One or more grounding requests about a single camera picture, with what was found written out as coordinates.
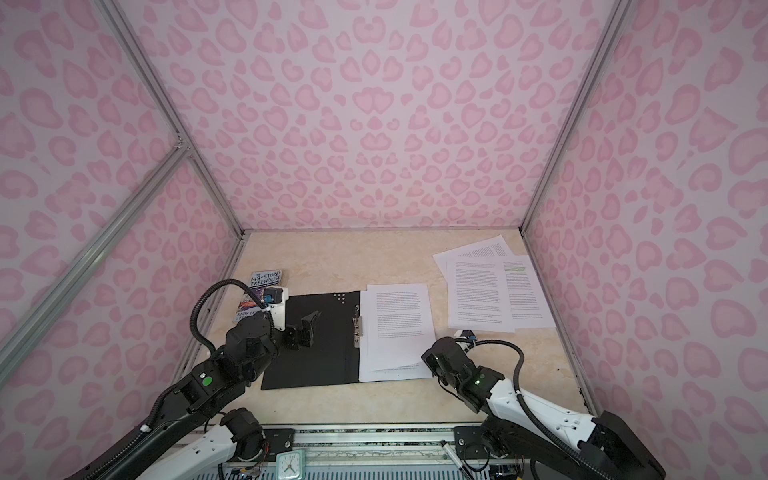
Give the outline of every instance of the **black cable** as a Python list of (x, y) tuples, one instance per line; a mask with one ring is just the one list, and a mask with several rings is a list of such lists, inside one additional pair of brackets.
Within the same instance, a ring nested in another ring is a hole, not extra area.
[(533, 475), (533, 480), (541, 480), (538, 477), (538, 472), (536, 472), (536, 461), (531, 460), (531, 475)]
[[(259, 308), (262, 310), (266, 309), (266, 304), (261, 301), (261, 299), (250, 289), (250, 287), (248, 287), (248, 285), (239, 280), (235, 280), (234, 278), (227, 278), (211, 285), (208, 290), (203, 293), (197, 303), (195, 303), (195, 306), (192, 309), (192, 313), (190, 314), (190, 332), (192, 332), (192, 336), (195, 338), (195, 340), (202, 343), (210, 351), (211, 356), (213, 356), (216, 352), (216, 347), (213, 345), (213, 343), (211, 343), (209, 339), (205, 338), (205, 336), (200, 333), (200, 330), (197, 329), (197, 317), (200, 315), (200, 311), (203, 309), (203, 305), (205, 305), (210, 296), (213, 295), (214, 292), (216, 292), (216, 290), (222, 286), (227, 285), (235, 285), (240, 287)], [(264, 316), (270, 322), (270, 339), (272, 339), (275, 332), (275, 322), (272, 320), (272, 313), (267, 310), (264, 312)]]
[(106, 472), (118, 460), (120, 460), (121, 458), (126, 456), (127, 453), (133, 450), (136, 447), (136, 445), (138, 445), (141, 442), (141, 440), (143, 440), (144, 437), (148, 435), (149, 432), (151, 432), (152, 426), (157, 420), (157, 415), (160, 413), (160, 407), (163, 405), (163, 401), (165, 400), (165, 397), (167, 397), (168, 394), (173, 391), (173, 389), (174, 389), (174, 386), (171, 385), (165, 390), (163, 390), (163, 392), (161, 392), (159, 396), (157, 396), (157, 399), (155, 399), (154, 404), (152, 405), (152, 409), (149, 411), (149, 415), (147, 415), (147, 418), (144, 419), (144, 422), (141, 424), (139, 432), (136, 434), (136, 436), (133, 437), (133, 439), (130, 440), (128, 444), (125, 447), (123, 447), (118, 453), (114, 454), (112, 458), (108, 459), (106, 462), (102, 463), (93, 471), (88, 473), (85, 477), (83, 477), (83, 480), (92, 480), (93, 478), (97, 478), (101, 476), (102, 473)]
[[(485, 457), (485, 465), (483, 465), (481, 468), (475, 468), (472, 465), (467, 463), (467, 458), (466, 458), (467, 450), (469, 450), (469, 447), (473, 447), (473, 446), (476, 446), (476, 445), (478, 447), (482, 447), (483, 450), (485, 450), (485, 454), (487, 455), (487, 457)], [(464, 464), (464, 466), (466, 468), (469, 468), (473, 472), (476, 472), (476, 473), (482, 472), (483, 470), (485, 470), (488, 467), (488, 464), (491, 463), (491, 453), (488, 451), (488, 448), (485, 445), (483, 445), (482, 443), (474, 442), (474, 443), (467, 444), (467, 446), (465, 446), (464, 449), (462, 450), (462, 463)]]
[[(219, 415), (226, 415), (226, 413), (219, 412)], [(210, 419), (205, 421), (205, 426), (203, 427), (203, 433), (208, 433), (208, 422), (210, 422)]]
[(438, 378), (438, 379), (437, 379), (437, 384), (438, 384), (438, 385), (440, 385), (440, 388), (441, 388), (441, 389), (445, 390), (446, 392), (448, 392), (448, 393), (450, 393), (451, 395), (453, 395), (454, 397), (456, 397), (456, 399), (457, 399), (457, 400), (461, 400), (462, 402), (464, 402), (464, 400), (462, 400), (461, 398), (459, 398), (459, 396), (458, 396), (458, 395), (456, 395), (454, 392), (451, 392), (450, 390), (448, 390), (447, 388), (445, 388), (445, 387), (442, 385), (442, 382), (440, 382), (440, 378)]
[[(457, 343), (472, 343), (472, 341), (468, 339), (455, 339)], [(589, 460), (585, 459), (581, 456), (579, 452), (574, 450), (569, 444), (563, 442), (560, 437), (555, 435), (550, 429), (547, 428), (546, 425), (541, 423), (541, 420), (539, 420), (536, 415), (531, 411), (531, 409), (528, 407), (528, 404), (525, 402), (525, 397), (522, 393), (520, 393), (520, 370), (522, 369), (523, 362), (525, 361), (525, 354), (520, 349), (519, 346), (515, 345), (512, 342), (507, 342), (505, 340), (480, 340), (478, 342), (474, 342), (474, 345), (472, 345), (472, 348), (479, 345), (488, 345), (488, 344), (494, 344), (494, 345), (503, 345), (508, 346), (509, 348), (513, 349), (518, 353), (518, 362), (515, 365), (515, 371), (512, 373), (512, 386), (515, 389), (515, 393), (518, 399), (518, 403), (520, 404), (520, 408), (523, 409), (523, 412), (525, 413), (525, 416), (528, 417), (529, 420), (531, 420), (531, 423), (536, 425), (536, 428), (541, 431), (549, 440), (550, 442), (554, 443), (560, 450), (565, 452), (571, 459), (573, 459), (574, 462), (578, 463), (579, 465), (582, 465), (587, 470), (592, 471), (594, 474), (596, 474), (598, 477), (602, 478), (603, 480), (615, 480), (613, 475), (610, 475), (606, 472), (604, 472), (601, 468), (598, 468), (596, 465), (594, 465)]]

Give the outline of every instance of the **black folder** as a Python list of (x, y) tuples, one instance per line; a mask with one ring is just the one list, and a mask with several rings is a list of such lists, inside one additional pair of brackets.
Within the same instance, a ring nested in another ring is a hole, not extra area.
[(264, 372), (262, 390), (358, 382), (360, 349), (355, 327), (360, 292), (291, 296), (286, 301), (286, 326), (301, 327), (304, 316), (318, 310), (314, 344), (299, 350), (283, 348)]

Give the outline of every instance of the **mounting plate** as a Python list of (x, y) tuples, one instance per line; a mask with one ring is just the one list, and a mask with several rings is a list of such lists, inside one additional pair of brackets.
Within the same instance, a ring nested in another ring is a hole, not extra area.
[(296, 434), (294, 429), (264, 429), (264, 437), (270, 444), (270, 451), (266, 455), (268, 462), (274, 462), (278, 453), (290, 452), (293, 450), (293, 436)]
[(485, 460), (488, 457), (488, 451), (483, 446), (483, 431), (481, 426), (454, 427), (453, 439), (456, 455), (465, 460)]

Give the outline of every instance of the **paper sheet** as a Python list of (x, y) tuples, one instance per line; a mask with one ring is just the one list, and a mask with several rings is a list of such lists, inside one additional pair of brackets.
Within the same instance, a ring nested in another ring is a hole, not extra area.
[(421, 362), (435, 342), (435, 327), (425, 283), (368, 285), (372, 294), (363, 335), (371, 352), (372, 369), (385, 370)]
[(368, 346), (368, 339), (370, 335), (366, 335), (366, 319), (374, 318), (375, 314), (372, 313), (372, 307), (375, 305), (375, 298), (373, 292), (360, 292), (360, 317), (362, 318), (363, 334), (360, 337), (360, 367), (359, 378), (360, 382), (381, 382), (386, 380), (410, 380), (410, 379), (428, 379), (432, 377), (432, 372), (429, 371), (427, 365), (419, 359), (419, 362), (415, 365), (403, 366), (396, 369), (386, 370), (373, 370), (376, 361), (370, 359), (370, 348)]
[(531, 258), (454, 257), (448, 260), (449, 326), (513, 333), (554, 327)]
[(486, 257), (513, 257), (512, 250), (501, 235), (476, 243), (470, 243), (463, 247), (455, 248), (432, 255), (443, 277), (448, 279), (448, 260), (453, 257), (486, 258)]
[(553, 327), (552, 312), (528, 255), (502, 259), (515, 328)]
[(504, 265), (498, 259), (450, 258), (446, 280), (449, 327), (515, 331)]

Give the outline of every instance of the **metal corner bracket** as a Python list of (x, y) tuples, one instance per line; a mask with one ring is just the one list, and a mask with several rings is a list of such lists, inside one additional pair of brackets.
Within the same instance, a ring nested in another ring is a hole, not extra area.
[(104, 19), (109, 24), (115, 38), (134, 66), (137, 75), (144, 82), (144, 86), (147, 87), (149, 95), (154, 99), (157, 109), (163, 115), (165, 121), (176, 133), (179, 141), (185, 143), (190, 148), (192, 165), (202, 179), (203, 185), (208, 190), (208, 194), (213, 199), (214, 204), (235, 234), (241, 236), (243, 234), (243, 227), (240, 225), (234, 210), (232, 210), (232, 205), (227, 201), (226, 195), (224, 195), (219, 184), (214, 180), (214, 176), (208, 169), (203, 155), (197, 149), (194, 139), (181, 120), (181, 116), (170, 99), (170, 95), (165, 90), (160, 76), (141, 48), (136, 32), (126, 18), (125, 12), (123, 12), (117, 0), (93, 0), (93, 3), (101, 11)]

